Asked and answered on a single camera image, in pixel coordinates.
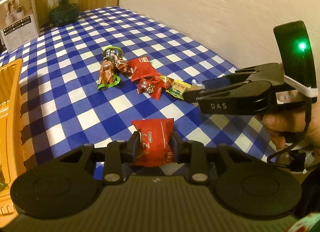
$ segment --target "metal rivet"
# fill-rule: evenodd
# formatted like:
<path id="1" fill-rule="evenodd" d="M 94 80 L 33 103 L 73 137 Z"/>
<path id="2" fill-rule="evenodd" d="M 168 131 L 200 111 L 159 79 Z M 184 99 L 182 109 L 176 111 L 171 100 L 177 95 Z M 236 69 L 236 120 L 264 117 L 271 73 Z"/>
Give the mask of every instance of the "metal rivet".
<path id="1" fill-rule="evenodd" d="M 114 182 L 114 181 L 120 180 L 120 176 L 118 174 L 115 174 L 115 173 L 109 173 L 109 174 L 106 174 L 104 176 L 104 179 L 106 181 L 113 181 Z"/>
<path id="2" fill-rule="evenodd" d="M 155 183 L 157 183 L 157 182 L 160 182 L 160 181 L 161 181 L 161 179 L 159 179 L 159 178 L 155 178 L 155 179 L 153 179 L 152 181 L 153 181 L 153 182 L 155 182 Z"/>
<path id="3" fill-rule="evenodd" d="M 197 182 L 203 182 L 208 179 L 208 176 L 204 173 L 196 173 L 192 175 L 192 179 Z"/>

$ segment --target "hand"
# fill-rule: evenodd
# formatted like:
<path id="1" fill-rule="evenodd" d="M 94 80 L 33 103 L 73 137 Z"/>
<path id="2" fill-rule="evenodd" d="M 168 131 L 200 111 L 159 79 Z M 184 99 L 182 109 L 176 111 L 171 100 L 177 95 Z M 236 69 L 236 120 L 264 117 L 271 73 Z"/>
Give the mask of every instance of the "hand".
<path id="1" fill-rule="evenodd" d="M 305 111 L 302 109 L 286 110 L 278 114 L 266 114 L 257 116 L 263 122 L 270 133 L 271 141 L 277 150 L 285 147 L 285 138 L 281 132 L 302 132 L 305 127 Z M 312 105 L 311 123 L 306 135 L 310 143 L 315 147 L 315 152 L 320 154 L 320 105 Z"/>

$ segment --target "red candy wrapper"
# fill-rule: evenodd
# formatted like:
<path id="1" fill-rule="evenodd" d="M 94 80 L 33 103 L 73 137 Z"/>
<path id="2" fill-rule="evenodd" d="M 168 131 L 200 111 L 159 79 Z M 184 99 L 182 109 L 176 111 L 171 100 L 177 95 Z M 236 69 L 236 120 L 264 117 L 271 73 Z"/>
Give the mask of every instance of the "red candy wrapper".
<path id="1" fill-rule="evenodd" d="M 158 75 L 157 70 L 149 62 L 149 57 L 141 56 L 128 61 L 128 65 L 133 68 L 131 81 Z"/>
<path id="2" fill-rule="evenodd" d="M 167 76 L 165 76 L 165 75 L 161 75 L 161 74 L 156 75 L 156 76 L 153 76 L 153 77 L 151 78 L 151 80 L 152 80 L 152 81 L 162 80 L 162 81 L 163 81 L 162 87 L 163 87 L 164 89 L 168 89 L 168 88 L 170 87 L 171 83 L 174 82 L 174 79 L 169 78 L 169 77 L 167 77 Z"/>
<path id="3" fill-rule="evenodd" d="M 136 120 L 131 123 L 141 133 L 141 147 L 134 165 L 154 167 L 173 161 L 169 146 L 173 118 Z"/>
<path id="4" fill-rule="evenodd" d="M 115 55 L 115 64 L 116 64 L 116 69 L 118 71 L 121 71 L 122 73 L 126 74 L 127 76 L 131 76 L 132 75 L 132 68 L 130 68 L 130 66 L 128 65 L 128 62 L 118 58 Z"/>
<path id="5" fill-rule="evenodd" d="M 161 96 L 162 86 L 163 81 L 160 79 L 158 79 L 158 81 L 151 81 L 142 78 L 138 84 L 138 94 L 147 92 L 155 100 L 159 100 Z"/>

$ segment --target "product box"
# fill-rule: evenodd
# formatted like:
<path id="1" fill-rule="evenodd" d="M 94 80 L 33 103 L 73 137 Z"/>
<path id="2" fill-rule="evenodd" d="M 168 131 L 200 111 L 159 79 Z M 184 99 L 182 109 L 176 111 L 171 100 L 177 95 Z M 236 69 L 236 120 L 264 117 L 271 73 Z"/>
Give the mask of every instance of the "product box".
<path id="1" fill-rule="evenodd" d="M 0 31 L 8 52 L 38 38 L 35 0 L 0 1 Z"/>

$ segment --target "table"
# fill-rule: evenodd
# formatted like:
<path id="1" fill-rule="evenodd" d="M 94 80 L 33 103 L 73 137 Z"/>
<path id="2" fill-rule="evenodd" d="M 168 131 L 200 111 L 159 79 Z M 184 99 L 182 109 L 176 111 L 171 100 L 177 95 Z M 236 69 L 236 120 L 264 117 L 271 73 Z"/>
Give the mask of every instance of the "table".
<path id="1" fill-rule="evenodd" d="M 26 165 L 44 163 L 82 144 L 104 147 L 129 139 L 132 120 L 174 118 L 174 130 L 183 139 L 214 147 L 225 143 L 259 159 L 273 153 L 262 124 L 251 116 L 201 114 L 163 92 L 160 100 L 137 94 L 137 83 L 121 75 L 121 83 L 97 90 L 102 52 L 119 46 L 129 60 L 149 54 L 164 75 L 191 83 L 234 72 L 236 68 L 191 38 L 145 16 L 120 7 L 85 11 L 64 27 L 44 34 L 0 57 L 0 66 L 23 59 L 21 140 Z M 183 164 L 156 168 L 126 167 L 131 174 L 179 174 Z M 102 171 L 99 165 L 95 177 Z"/>

